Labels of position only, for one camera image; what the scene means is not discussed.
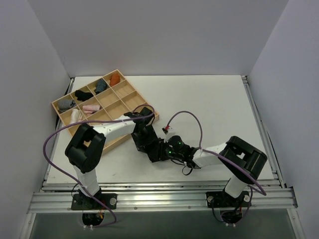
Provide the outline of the black underwear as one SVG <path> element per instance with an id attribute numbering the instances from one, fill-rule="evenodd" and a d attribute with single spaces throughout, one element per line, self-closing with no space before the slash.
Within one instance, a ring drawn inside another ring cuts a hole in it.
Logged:
<path id="1" fill-rule="evenodd" d="M 152 163 L 167 161 L 169 157 L 166 153 L 166 148 L 164 140 L 159 138 L 146 146 L 146 154 Z"/>

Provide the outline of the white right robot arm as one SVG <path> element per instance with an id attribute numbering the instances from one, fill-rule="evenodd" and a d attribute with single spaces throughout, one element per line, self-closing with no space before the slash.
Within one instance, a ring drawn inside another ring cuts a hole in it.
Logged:
<path id="1" fill-rule="evenodd" d="M 262 195 L 266 192 L 257 179 L 267 161 L 267 156 L 237 136 L 217 146 L 206 149 L 191 147 L 181 137 L 174 135 L 163 142 L 162 159 L 176 160 L 190 169 L 223 164 L 232 173 L 221 199 L 226 205 L 234 205 L 240 194 L 249 185 Z"/>

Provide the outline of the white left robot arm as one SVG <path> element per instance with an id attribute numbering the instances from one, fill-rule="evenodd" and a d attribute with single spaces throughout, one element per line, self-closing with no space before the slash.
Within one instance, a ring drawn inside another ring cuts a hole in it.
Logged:
<path id="1" fill-rule="evenodd" d="M 154 111 L 143 105 L 140 112 L 127 112 L 114 123 L 94 126 L 83 123 L 77 128 L 65 149 L 65 155 L 75 169 L 80 191 L 84 195 L 82 202 L 89 209 L 98 207 L 101 202 L 96 167 L 101 160 L 105 144 L 126 135 L 137 136 L 139 140 L 156 136 L 150 125 L 154 117 Z"/>

